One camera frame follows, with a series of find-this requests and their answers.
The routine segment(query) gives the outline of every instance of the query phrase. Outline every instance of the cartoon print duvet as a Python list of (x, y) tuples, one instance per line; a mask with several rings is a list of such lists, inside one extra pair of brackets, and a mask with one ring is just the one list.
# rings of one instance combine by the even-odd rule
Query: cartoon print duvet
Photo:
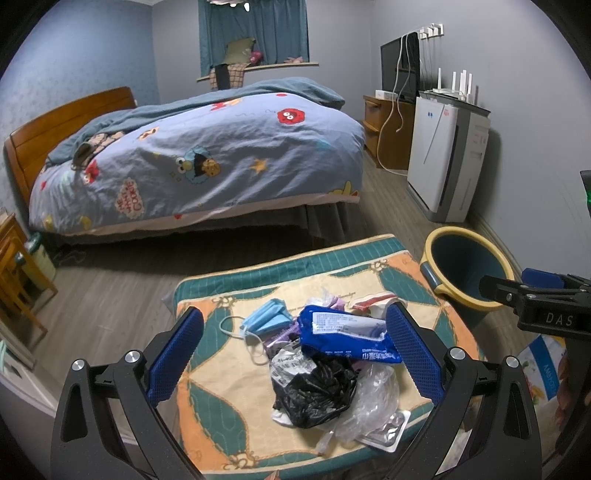
[(164, 230), (299, 205), (358, 202), (363, 129), (287, 93), (252, 95), (148, 124), (85, 170), (49, 167), (30, 225), (62, 235)]

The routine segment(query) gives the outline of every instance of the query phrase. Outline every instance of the blue gripper pad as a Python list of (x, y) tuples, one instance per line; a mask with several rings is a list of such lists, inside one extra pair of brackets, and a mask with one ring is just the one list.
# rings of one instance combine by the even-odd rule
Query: blue gripper pad
[(418, 392), (437, 405), (444, 396), (441, 367), (396, 305), (386, 311), (386, 328)]
[(536, 288), (564, 288), (564, 281), (557, 274), (535, 268), (526, 268), (521, 273), (521, 281)]
[(170, 338), (150, 370), (147, 396), (154, 408), (173, 394), (202, 336), (203, 315), (199, 309), (194, 309)]

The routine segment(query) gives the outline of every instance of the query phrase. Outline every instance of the window sill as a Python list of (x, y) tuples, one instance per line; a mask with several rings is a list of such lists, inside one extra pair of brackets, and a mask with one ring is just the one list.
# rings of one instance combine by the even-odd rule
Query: window sill
[[(253, 70), (280, 69), (283, 67), (317, 67), (318, 65), (319, 63), (317, 61), (304, 61), (302, 63), (274, 63), (273, 65), (259, 65), (256, 67), (246, 67), (245, 72), (251, 72)], [(198, 82), (202, 82), (203, 80), (209, 80), (209, 75), (205, 75), (205, 77), (199, 77), (197, 79)]]

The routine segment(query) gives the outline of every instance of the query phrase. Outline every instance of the wooden headboard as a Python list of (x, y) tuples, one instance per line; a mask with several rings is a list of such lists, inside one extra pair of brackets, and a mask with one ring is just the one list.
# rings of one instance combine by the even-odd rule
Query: wooden headboard
[(25, 203), (49, 152), (93, 118), (126, 108), (135, 108), (134, 96), (129, 87), (120, 87), (74, 100), (12, 132), (4, 146)]

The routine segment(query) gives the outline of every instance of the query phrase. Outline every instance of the yellow trash can rim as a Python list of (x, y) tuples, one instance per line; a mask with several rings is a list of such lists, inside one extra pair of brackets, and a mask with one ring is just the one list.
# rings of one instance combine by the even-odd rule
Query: yellow trash can rim
[(493, 254), (493, 256), (499, 261), (499, 263), (501, 264), (501, 267), (503, 268), (503, 272), (505, 273), (506, 278), (509, 280), (515, 280), (515, 276), (513, 274), (513, 269), (511, 268), (509, 261), (507, 260), (507, 258), (505, 258), (505, 256), (501, 252), (501, 250), (499, 250), (499, 248), (494, 243), (488, 241), (482, 235), (479, 235), (476, 232), (468, 230), (467, 228), (463, 228), (463, 227), (459, 227), (459, 226), (442, 226), (442, 227), (439, 227), (439, 228), (435, 229), (434, 231), (432, 231), (429, 234), (429, 236), (427, 237), (427, 241), (425, 242), (425, 250), (423, 252), (423, 257), (421, 259), (421, 263), (423, 263), (423, 262), (429, 263), (429, 266), (431, 267), (431, 269), (433, 270), (435, 275), (438, 276), (439, 280), (441, 281), (441, 285), (439, 285), (439, 286), (437, 286), (437, 288), (435, 288), (435, 293), (438, 295), (439, 294), (447, 295), (447, 296), (453, 298), (454, 300), (460, 302), (462, 305), (464, 305), (466, 307), (469, 307), (469, 308), (472, 308), (475, 310), (480, 310), (482, 312), (489, 312), (491, 310), (496, 310), (496, 309), (500, 308), (502, 306), (502, 304), (500, 304), (496, 301), (479, 300), (479, 299), (475, 299), (474, 297), (471, 297), (469, 295), (466, 295), (464, 292), (462, 292), (462, 290), (455, 287), (446, 278), (446, 276), (443, 275), (443, 273), (441, 273), (441, 270), (439, 270), (439, 267), (437, 266), (437, 264), (435, 263), (435, 260), (433, 259), (431, 247), (433, 246), (433, 242), (435, 241), (436, 238), (443, 236), (443, 235), (449, 235), (449, 234), (464, 236), (464, 237), (470, 238), (471, 240), (474, 240), (475, 242), (481, 244), (491, 254)]

